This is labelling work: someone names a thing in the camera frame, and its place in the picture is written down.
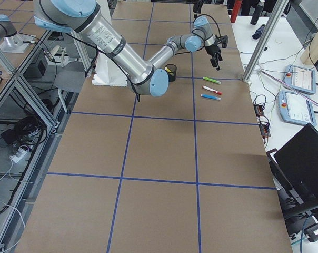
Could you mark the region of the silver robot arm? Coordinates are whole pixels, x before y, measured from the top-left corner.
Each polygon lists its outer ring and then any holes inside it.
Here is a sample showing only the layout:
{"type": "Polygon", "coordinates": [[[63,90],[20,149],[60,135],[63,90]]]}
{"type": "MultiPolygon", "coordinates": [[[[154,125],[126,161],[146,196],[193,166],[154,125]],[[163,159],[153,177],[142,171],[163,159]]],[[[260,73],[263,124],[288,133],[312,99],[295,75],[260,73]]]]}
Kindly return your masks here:
{"type": "Polygon", "coordinates": [[[217,70],[222,60],[221,48],[228,37],[216,35],[204,15],[193,22],[191,33],[170,37],[148,61],[143,60],[102,15],[96,1],[34,1],[35,24],[51,31],[74,31],[86,35],[94,47],[125,71],[128,87],[137,95],[162,96],[169,86],[169,74],[162,65],[179,50],[195,52],[203,48],[217,70]]]}

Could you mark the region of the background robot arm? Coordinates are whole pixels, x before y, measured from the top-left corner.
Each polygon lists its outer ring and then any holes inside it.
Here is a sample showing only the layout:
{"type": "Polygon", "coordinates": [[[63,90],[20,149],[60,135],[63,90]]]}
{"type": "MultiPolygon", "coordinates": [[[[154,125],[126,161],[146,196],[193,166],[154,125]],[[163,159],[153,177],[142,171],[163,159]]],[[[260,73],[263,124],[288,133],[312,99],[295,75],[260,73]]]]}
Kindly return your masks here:
{"type": "Polygon", "coordinates": [[[5,14],[0,14],[0,40],[17,34],[17,29],[5,14]]]}

